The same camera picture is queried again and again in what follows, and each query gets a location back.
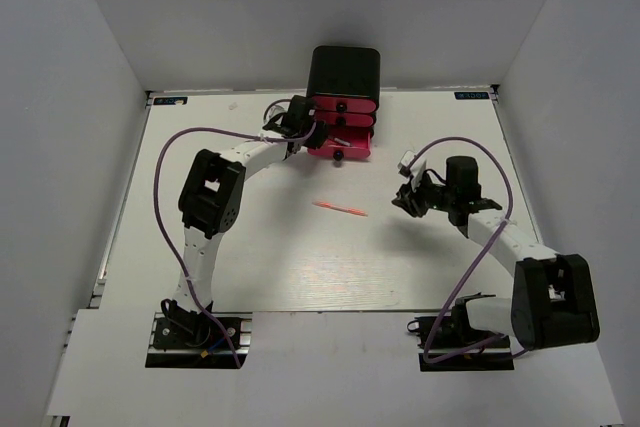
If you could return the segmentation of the pink top drawer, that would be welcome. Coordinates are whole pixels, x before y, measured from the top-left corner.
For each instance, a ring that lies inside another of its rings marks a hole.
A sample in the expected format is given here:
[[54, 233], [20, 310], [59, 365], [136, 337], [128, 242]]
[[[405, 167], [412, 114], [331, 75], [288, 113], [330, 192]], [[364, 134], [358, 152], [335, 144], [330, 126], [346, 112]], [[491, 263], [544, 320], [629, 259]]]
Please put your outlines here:
[[378, 110], [378, 102], [369, 98], [316, 95], [313, 100], [319, 109], [338, 113], [372, 114]]

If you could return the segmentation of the orange highlighter pen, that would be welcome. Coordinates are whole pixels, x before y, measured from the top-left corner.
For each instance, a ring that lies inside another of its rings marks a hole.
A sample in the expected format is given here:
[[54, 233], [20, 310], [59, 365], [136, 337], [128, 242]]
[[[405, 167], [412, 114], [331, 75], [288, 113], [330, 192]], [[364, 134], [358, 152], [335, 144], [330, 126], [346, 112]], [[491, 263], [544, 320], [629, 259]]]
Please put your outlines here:
[[329, 202], [323, 202], [323, 201], [313, 201], [312, 205], [319, 207], [319, 208], [324, 208], [324, 209], [329, 209], [329, 210], [333, 210], [336, 212], [341, 212], [341, 213], [345, 213], [345, 214], [349, 214], [349, 215], [355, 215], [355, 216], [360, 216], [360, 217], [367, 217], [368, 213], [360, 210], [360, 209], [356, 209], [356, 208], [352, 208], [352, 207], [345, 207], [345, 206], [339, 206], [336, 204], [332, 204]]

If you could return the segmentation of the blue thin pen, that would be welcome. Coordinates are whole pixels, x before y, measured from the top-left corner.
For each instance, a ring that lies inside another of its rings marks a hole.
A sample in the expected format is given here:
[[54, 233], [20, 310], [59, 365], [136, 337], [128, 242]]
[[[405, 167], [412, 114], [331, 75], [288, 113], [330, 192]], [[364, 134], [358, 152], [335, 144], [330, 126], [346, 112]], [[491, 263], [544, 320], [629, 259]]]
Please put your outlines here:
[[331, 142], [333, 142], [333, 143], [335, 143], [337, 145], [343, 146], [343, 147], [351, 147], [352, 146], [352, 144], [350, 142], [348, 142], [346, 140], [343, 140], [343, 139], [340, 139], [340, 138], [337, 138], [337, 137], [334, 137], [334, 136], [329, 136], [328, 140], [330, 140]]

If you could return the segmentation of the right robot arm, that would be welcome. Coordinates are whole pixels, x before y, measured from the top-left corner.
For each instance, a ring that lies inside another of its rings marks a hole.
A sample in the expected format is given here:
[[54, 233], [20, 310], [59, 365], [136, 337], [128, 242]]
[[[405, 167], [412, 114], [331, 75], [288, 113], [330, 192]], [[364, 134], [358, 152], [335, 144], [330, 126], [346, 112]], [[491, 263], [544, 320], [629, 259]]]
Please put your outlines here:
[[392, 203], [414, 218], [444, 212], [451, 225], [481, 246], [513, 280], [508, 298], [457, 296], [448, 308], [449, 327], [472, 346], [493, 335], [509, 336], [527, 350], [595, 342], [600, 324], [588, 262], [537, 242], [507, 219], [502, 207], [481, 192], [478, 165], [469, 156], [446, 161], [446, 176], [431, 179], [426, 166], [399, 165], [406, 183]]

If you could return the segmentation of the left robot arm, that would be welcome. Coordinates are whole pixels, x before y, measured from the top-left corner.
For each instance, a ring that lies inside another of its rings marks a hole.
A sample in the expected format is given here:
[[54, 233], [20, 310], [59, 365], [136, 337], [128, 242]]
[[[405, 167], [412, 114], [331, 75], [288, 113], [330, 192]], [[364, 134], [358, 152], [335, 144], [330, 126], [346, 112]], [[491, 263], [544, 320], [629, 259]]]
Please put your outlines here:
[[[177, 323], [177, 334], [188, 345], [199, 346], [211, 334], [212, 280], [223, 236], [235, 224], [244, 185], [256, 173], [283, 162], [301, 148], [316, 148], [328, 138], [328, 125], [315, 118], [319, 104], [296, 95], [288, 107], [268, 116], [257, 134], [244, 134], [212, 127], [195, 127], [174, 134], [161, 149], [154, 172], [154, 215], [161, 234], [178, 260], [181, 273], [167, 311], [185, 314]], [[173, 142], [190, 133], [215, 133], [242, 142], [230, 149], [199, 151], [191, 165], [178, 199], [184, 228], [184, 247], [177, 249], [161, 219], [159, 180], [164, 157]]]

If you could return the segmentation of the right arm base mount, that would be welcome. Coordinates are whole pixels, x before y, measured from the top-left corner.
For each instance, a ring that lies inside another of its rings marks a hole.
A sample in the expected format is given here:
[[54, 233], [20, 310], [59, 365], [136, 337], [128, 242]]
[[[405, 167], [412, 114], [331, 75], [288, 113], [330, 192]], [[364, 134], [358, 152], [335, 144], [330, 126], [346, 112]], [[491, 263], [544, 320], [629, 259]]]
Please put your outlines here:
[[437, 320], [437, 313], [416, 316], [407, 323], [407, 333], [418, 343], [421, 372], [489, 372], [512, 371], [514, 354], [509, 338], [504, 334], [473, 329], [468, 316], [456, 301], [443, 317], [430, 344], [428, 359], [424, 359], [425, 346]]

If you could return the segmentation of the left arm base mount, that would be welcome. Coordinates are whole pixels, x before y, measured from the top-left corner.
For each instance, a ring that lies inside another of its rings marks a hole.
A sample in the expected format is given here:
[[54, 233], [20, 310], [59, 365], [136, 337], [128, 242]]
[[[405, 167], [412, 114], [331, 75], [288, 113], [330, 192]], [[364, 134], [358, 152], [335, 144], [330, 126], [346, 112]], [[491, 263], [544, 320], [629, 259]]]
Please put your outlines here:
[[248, 355], [249, 314], [223, 314], [212, 320], [164, 299], [155, 313], [145, 366], [151, 369], [226, 370], [241, 367]]

